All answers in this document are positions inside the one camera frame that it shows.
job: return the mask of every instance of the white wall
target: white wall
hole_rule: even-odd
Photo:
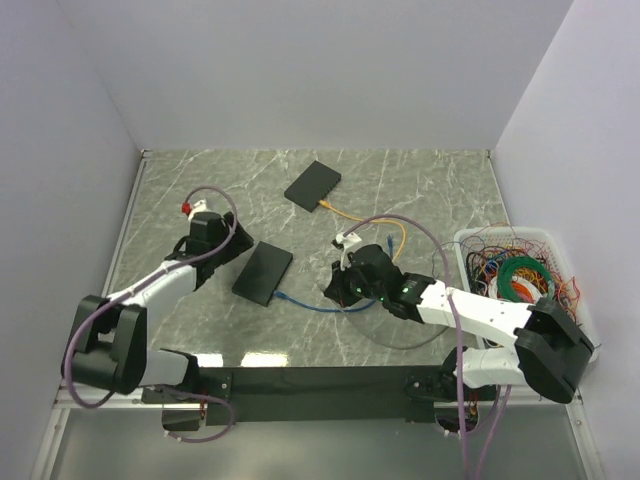
[[[511,220],[550,229],[603,350],[585,403],[608,477],[638,478],[640,3],[576,0],[495,167]]]
[[[571,0],[59,0],[145,148],[494,147]]]
[[[0,476],[28,478],[139,153],[53,0],[0,1]]]

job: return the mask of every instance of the floor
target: floor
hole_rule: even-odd
[[[161,434],[157,410],[74,410],[51,478],[59,480],[451,480],[460,441],[397,420],[241,423],[206,445]],[[205,428],[199,436],[219,427]],[[475,465],[489,429],[469,439]],[[510,405],[483,469],[490,480],[585,480],[566,409]]]
[[[356,216],[394,212],[413,218],[442,242],[456,231],[506,220],[504,205],[486,151],[431,150],[176,150],[154,151],[144,160],[131,215],[119,252],[111,291],[151,272],[188,231],[180,205],[197,185],[226,190],[238,206],[239,220],[250,235],[293,253],[280,289],[305,303],[332,307],[321,289],[329,281],[338,252],[331,241],[353,222],[318,207],[313,213],[284,198],[283,192],[314,160],[342,173],[328,200]],[[227,211],[219,197],[215,210]],[[359,230],[365,242],[395,245],[400,232],[392,225]],[[448,245],[454,285],[461,286],[457,262]],[[429,239],[409,229],[398,260],[403,271],[433,273]],[[201,356],[210,366],[345,366],[439,364],[455,346],[453,331],[427,345],[406,348],[434,336],[439,327],[398,320],[379,305],[358,314],[304,310],[281,299],[261,307],[231,293],[244,267],[244,254],[197,292],[182,299],[161,325],[151,327],[154,348]],[[474,339],[467,337],[469,343]]]

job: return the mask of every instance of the gray marble surface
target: gray marble surface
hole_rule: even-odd
[[[234,198],[239,220],[256,242],[293,253],[280,290],[311,305],[333,307],[321,292],[330,277],[330,264],[338,258],[331,240],[353,222],[322,207],[308,213],[283,196],[313,160],[342,173],[328,200],[355,216],[401,213],[421,222],[441,242],[451,241],[457,230],[506,220],[485,151],[155,151],[143,164],[111,290],[157,268],[188,231],[180,213],[187,192],[197,185],[215,184]],[[227,211],[223,199],[208,198],[217,211]],[[429,239],[414,228],[408,230],[406,248],[397,262],[400,268],[426,274],[435,268],[442,278],[441,261],[431,263],[434,247]],[[393,225],[372,225],[359,234],[365,242],[383,246],[388,234],[396,247],[401,239]],[[446,251],[454,285],[461,286],[452,245]],[[450,330],[417,349],[377,345],[367,336],[407,347],[440,329],[398,320],[380,305],[347,315],[312,312],[277,298],[267,308],[239,298],[231,293],[231,285],[249,255],[220,268],[160,325],[152,326],[151,345],[206,355],[202,358],[208,364],[225,366],[429,365],[441,363],[455,346],[455,332]]]

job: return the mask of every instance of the yellow cable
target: yellow cable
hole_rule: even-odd
[[[354,217],[353,215],[349,215],[348,213],[341,212],[326,200],[320,200],[320,202],[318,203],[322,205],[324,208],[327,208],[344,218],[353,220],[354,222],[361,222],[363,220],[362,218]],[[393,225],[397,225],[402,230],[402,242],[400,242],[400,247],[398,247],[398,251],[396,251],[395,255],[393,256],[393,261],[395,262],[396,259],[400,256],[400,253],[402,252],[402,250],[404,249],[405,243],[407,243],[407,229],[403,224],[401,224],[400,222],[396,222],[395,220],[380,219],[380,220],[373,220],[371,223],[391,223]]]

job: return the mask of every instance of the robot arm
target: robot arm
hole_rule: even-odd
[[[342,250],[342,258],[332,265],[327,298],[342,307],[375,299],[398,318],[455,328],[447,299],[451,295],[462,330],[501,345],[465,349],[463,380],[468,387],[528,385],[555,402],[572,400],[594,347],[553,300],[510,303],[446,289],[433,278],[403,274],[380,246],[362,246],[354,233],[338,235],[334,245]],[[456,370],[454,353],[445,361],[451,375]]]
[[[197,202],[189,212],[189,235],[178,241],[158,269],[106,298],[90,295],[82,299],[69,340],[98,308],[127,291],[135,293],[100,315],[80,337],[71,367],[76,381],[121,394],[146,385],[177,385],[188,391],[197,387],[197,359],[183,352],[148,350],[147,332],[170,315],[182,297],[200,288],[216,268],[253,246],[251,236],[238,224],[224,249],[206,260],[187,263],[220,245],[233,220],[232,213],[220,216],[206,201]],[[159,271],[166,274],[158,277]],[[158,278],[146,285],[152,277]],[[106,339],[104,334],[112,334],[112,338]]]

